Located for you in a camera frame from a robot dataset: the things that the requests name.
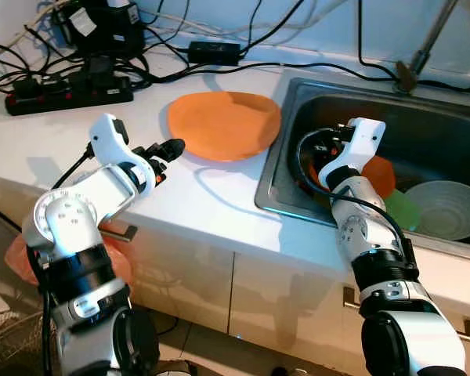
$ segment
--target white bowl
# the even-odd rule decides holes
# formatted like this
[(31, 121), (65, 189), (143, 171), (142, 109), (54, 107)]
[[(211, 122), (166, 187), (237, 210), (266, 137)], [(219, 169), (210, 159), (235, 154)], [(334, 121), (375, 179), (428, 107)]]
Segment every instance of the white bowl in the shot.
[(470, 186), (435, 180), (413, 186), (406, 196), (421, 209), (417, 233), (447, 240), (470, 237)]

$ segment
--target sink basin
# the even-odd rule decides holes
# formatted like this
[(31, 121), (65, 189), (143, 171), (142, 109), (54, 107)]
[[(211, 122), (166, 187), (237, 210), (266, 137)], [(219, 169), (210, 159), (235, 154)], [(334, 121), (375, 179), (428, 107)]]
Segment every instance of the sink basin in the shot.
[[(311, 197), (297, 186), (292, 160), (306, 133), (358, 117), (386, 123), (378, 155), (392, 162), (398, 190), (405, 192), (431, 180), (470, 186), (470, 107), (295, 78), (284, 101), (282, 130), (258, 185), (256, 205), (335, 226), (328, 199)], [(407, 234), (417, 246), (470, 259), (470, 237), (449, 241)]]

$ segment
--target faucet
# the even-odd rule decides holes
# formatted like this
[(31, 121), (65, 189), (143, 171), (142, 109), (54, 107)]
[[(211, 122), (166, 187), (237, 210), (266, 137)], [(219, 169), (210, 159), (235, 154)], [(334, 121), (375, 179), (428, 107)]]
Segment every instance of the faucet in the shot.
[(428, 33), (425, 42), (421, 48), (413, 55), (413, 59), (410, 62), (408, 67), (402, 61), (397, 61), (396, 69), (399, 75), (399, 82), (396, 83), (395, 89), (398, 92), (409, 94), (411, 91), (416, 88), (418, 84), (418, 75), (423, 70), (428, 58), (430, 57), (430, 50), (435, 44), (437, 38), (439, 37), (440, 31), (443, 29), (444, 25), (449, 18), (449, 15), (453, 11), (454, 6), (456, 5), (457, 0), (446, 0), (446, 3), (440, 10), (437, 20), (432, 26), (432, 29)]

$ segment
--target charger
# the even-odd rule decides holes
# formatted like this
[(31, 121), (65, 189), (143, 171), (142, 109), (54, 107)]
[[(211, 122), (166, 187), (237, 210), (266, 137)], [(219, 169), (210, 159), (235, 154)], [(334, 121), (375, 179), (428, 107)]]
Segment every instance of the charger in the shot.
[(190, 63), (236, 67), (241, 59), (238, 43), (191, 42), (187, 52)]

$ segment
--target white countertop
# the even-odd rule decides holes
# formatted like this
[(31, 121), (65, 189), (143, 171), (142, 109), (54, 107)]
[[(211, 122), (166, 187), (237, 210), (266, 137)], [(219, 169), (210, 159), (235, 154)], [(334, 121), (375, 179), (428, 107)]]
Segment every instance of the white countertop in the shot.
[[(177, 69), (166, 55), (150, 58), (156, 74)], [(290, 76), (306, 73), (280, 68), (248, 69), (234, 74), (199, 74), (172, 84), (153, 85), (131, 103), (11, 117), (0, 96), (0, 178), (48, 189), (81, 155), (89, 128), (102, 112), (124, 121), (130, 146), (148, 147), (169, 138), (167, 106), (180, 96), (205, 91), (252, 92), (282, 104)], [(317, 80), (389, 90), (386, 83), (367, 83), (343, 74), (314, 74)], [(470, 104), (470, 96), (419, 89), (418, 94)], [(246, 161), (215, 163), (185, 154), (171, 163), (168, 179), (151, 196), (137, 201), (121, 219), (202, 239), (241, 253), (261, 257), (278, 252), (347, 279), (348, 266), (337, 252), (335, 229), (288, 218), (255, 207), (254, 195), (267, 152)], [(94, 161), (83, 171), (96, 167)], [(470, 261), (416, 249), (421, 280), (437, 298), (470, 306)], [(450, 279), (453, 271), (456, 278)]]

